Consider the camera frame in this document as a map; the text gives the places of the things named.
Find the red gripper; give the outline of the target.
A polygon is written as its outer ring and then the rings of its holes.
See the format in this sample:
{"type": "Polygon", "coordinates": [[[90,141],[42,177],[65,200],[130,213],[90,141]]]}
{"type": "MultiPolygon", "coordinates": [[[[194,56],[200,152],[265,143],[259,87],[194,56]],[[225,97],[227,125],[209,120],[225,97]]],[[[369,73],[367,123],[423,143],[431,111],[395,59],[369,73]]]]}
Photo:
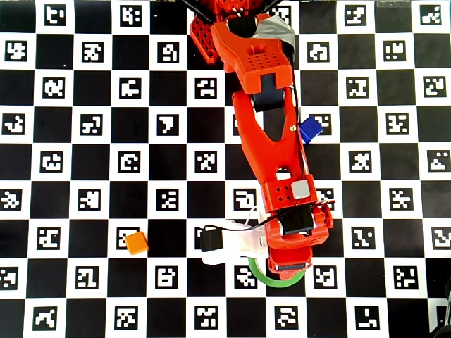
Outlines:
{"type": "Polygon", "coordinates": [[[288,249],[268,248],[268,269],[280,272],[282,281],[301,280],[305,270],[311,266],[313,251],[310,246],[288,249]]]}

